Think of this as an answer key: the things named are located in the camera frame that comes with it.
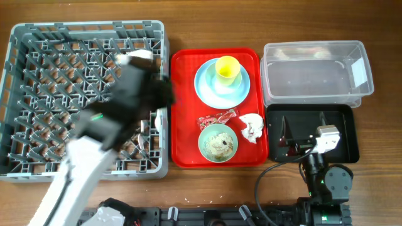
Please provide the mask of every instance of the wooden table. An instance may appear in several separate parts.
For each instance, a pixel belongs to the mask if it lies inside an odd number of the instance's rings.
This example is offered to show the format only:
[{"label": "wooden table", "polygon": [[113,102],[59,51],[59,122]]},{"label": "wooden table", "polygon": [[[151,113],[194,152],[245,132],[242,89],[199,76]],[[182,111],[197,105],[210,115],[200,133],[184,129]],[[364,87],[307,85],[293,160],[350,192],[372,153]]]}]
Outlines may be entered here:
[{"label": "wooden table", "polygon": [[[402,225],[401,9],[401,1],[368,0],[61,0],[60,4],[14,0],[0,4],[0,60],[4,61],[11,28],[26,22],[158,19],[165,24],[171,54],[184,48],[248,46],[262,57],[267,43],[360,40],[370,60],[375,91],[354,109],[361,158],[357,164],[348,165],[355,174],[349,202],[353,223]],[[109,197],[142,207],[253,204],[257,175],[272,164],[267,161],[255,168],[183,170],[171,162],[162,180],[101,181],[88,206],[95,207]],[[0,182],[0,225],[27,224],[48,186]],[[274,204],[291,204],[299,196],[308,195],[296,164],[268,173],[260,192],[262,203]]]}]

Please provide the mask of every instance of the crumpled paper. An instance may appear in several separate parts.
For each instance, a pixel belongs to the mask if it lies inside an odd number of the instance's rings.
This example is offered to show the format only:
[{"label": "crumpled paper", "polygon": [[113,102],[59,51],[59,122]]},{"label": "crumpled paper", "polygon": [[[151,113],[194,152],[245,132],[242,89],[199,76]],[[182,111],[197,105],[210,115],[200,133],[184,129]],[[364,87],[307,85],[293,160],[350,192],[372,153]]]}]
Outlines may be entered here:
[{"label": "crumpled paper", "polygon": [[247,125],[247,128],[241,131],[241,134],[250,143],[257,144],[257,138],[263,135],[263,118],[259,114],[251,113],[240,116],[239,119]]}]

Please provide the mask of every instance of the yellow cup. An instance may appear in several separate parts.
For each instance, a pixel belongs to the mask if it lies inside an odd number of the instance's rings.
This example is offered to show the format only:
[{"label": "yellow cup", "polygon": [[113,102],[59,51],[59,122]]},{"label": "yellow cup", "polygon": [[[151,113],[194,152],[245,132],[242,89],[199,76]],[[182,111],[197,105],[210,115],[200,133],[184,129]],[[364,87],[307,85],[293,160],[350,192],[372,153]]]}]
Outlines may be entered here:
[{"label": "yellow cup", "polygon": [[233,56],[222,56],[216,61],[217,80],[222,85],[231,85],[240,74],[240,63]]}]

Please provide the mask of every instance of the tray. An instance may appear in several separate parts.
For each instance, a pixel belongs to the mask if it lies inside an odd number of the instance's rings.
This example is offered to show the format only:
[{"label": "tray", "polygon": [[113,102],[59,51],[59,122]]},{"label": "tray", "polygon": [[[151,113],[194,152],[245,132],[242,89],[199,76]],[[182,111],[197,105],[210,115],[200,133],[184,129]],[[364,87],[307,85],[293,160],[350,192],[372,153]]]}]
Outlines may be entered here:
[{"label": "tray", "polygon": [[[79,42],[60,41],[78,39]],[[151,50],[168,75],[169,42],[160,21],[101,21],[17,24],[11,30],[0,85],[0,180],[52,181],[64,157],[65,142],[74,137],[79,110],[107,100],[118,80],[114,56]],[[157,179],[168,172],[167,111],[161,133],[150,112],[146,138],[148,158],[137,140],[127,141],[103,180]]]},{"label": "tray", "polygon": [[246,99],[237,106],[240,115],[258,113],[265,118],[263,90],[259,76],[259,60],[250,48],[218,48],[182,50],[171,59],[171,81],[177,98],[171,107],[171,157],[182,168],[216,168],[257,166],[263,164],[268,156],[266,128],[257,144],[251,144],[241,135],[246,127],[238,118],[231,119],[231,127],[239,140],[235,156],[225,163],[211,163],[198,150],[198,137],[201,133],[196,119],[216,114],[223,110],[213,109],[204,104],[195,93],[194,78],[198,68],[206,61],[230,55],[236,57],[250,76],[250,91]]},{"label": "tray", "polygon": [[356,127],[353,111],[345,104],[271,104],[267,108],[266,125],[269,138],[269,158],[273,161],[289,161],[295,156],[287,157],[288,148],[279,148],[282,117],[286,116],[291,133],[295,139],[306,139],[315,134],[322,126],[320,114],[327,125],[335,125],[341,136],[338,146],[327,153],[329,163],[356,163],[359,160]]}]

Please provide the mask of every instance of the gray dish rack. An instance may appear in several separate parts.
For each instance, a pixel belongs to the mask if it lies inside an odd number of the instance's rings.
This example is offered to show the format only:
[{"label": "gray dish rack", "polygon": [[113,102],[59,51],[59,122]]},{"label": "gray dish rack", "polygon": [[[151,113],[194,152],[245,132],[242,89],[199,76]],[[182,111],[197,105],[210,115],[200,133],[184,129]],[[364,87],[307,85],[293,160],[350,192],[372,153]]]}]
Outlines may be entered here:
[{"label": "gray dish rack", "polygon": [[[62,40],[82,40],[64,42]],[[106,101],[119,79],[115,56],[151,50],[168,76],[169,41],[160,21],[25,23],[11,30],[0,84],[0,180],[51,181],[74,137],[80,109]],[[141,136],[123,146],[102,180],[157,179],[168,172],[168,114],[161,111],[161,132],[150,112]]]}]

